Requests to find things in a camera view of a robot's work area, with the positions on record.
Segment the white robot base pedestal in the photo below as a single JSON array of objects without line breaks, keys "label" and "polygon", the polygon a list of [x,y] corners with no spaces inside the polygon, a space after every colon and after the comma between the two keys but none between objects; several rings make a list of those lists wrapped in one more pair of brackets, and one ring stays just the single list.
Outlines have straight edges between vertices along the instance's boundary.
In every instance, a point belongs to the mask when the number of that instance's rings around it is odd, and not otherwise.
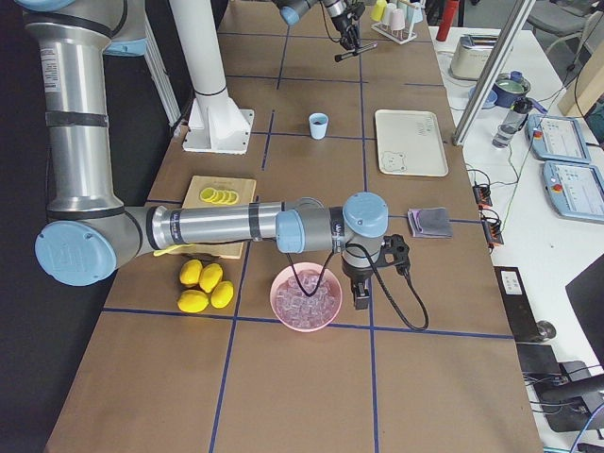
[{"label": "white robot base pedestal", "polygon": [[173,0],[170,7],[194,91],[183,148],[245,154],[254,111],[240,109],[228,93],[211,3]]}]

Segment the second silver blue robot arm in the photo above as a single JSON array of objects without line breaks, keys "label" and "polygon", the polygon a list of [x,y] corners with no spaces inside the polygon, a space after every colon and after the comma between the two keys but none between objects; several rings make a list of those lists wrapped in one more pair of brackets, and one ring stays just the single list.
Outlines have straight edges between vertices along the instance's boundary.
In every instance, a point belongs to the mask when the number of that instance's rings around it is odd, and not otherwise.
[{"label": "second silver blue robot arm", "polygon": [[341,34],[342,39],[355,42],[360,37],[358,20],[364,13],[365,6],[363,2],[276,0],[273,4],[277,7],[283,21],[289,26],[296,25],[316,4],[320,4],[325,9],[336,30]]}]

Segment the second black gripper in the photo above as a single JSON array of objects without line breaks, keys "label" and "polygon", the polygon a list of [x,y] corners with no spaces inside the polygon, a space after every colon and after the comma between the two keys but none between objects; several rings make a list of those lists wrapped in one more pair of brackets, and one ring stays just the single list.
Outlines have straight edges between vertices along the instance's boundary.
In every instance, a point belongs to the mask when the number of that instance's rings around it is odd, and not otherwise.
[{"label": "second black gripper", "polygon": [[332,0],[327,2],[327,14],[341,33],[340,45],[346,50],[360,47],[358,21],[364,13],[363,1]]}]

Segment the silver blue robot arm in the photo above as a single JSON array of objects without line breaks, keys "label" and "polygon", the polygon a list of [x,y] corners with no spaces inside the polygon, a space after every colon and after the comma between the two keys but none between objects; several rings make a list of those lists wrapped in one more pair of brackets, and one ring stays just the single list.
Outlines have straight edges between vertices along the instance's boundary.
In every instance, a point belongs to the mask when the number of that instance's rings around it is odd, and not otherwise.
[{"label": "silver blue robot arm", "polygon": [[[42,177],[49,139],[38,46],[26,33],[14,2],[2,2],[1,25],[1,201],[13,214],[2,228],[8,258],[1,263],[1,306],[7,310],[26,304],[37,310],[74,300],[88,310],[100,303],[107,284],[69,290],[45,276],[33,255],[48,195]],[[165,115],[142,58],[107,57],[105,63],[114,188],[125,203],[140,205],[168,143]]]}]

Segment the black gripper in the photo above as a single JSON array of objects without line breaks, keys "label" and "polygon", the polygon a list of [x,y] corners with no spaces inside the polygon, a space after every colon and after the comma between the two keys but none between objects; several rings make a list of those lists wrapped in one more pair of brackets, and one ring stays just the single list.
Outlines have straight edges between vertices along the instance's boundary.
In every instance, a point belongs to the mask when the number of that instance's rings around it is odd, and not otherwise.
[{"label": "black gripper", "polygon": [[369,306],[369,282],[373,269],[367,255],[358,244],[350,244],[342,254],[344,274],[350,280],[355,310],[367,310]]}]

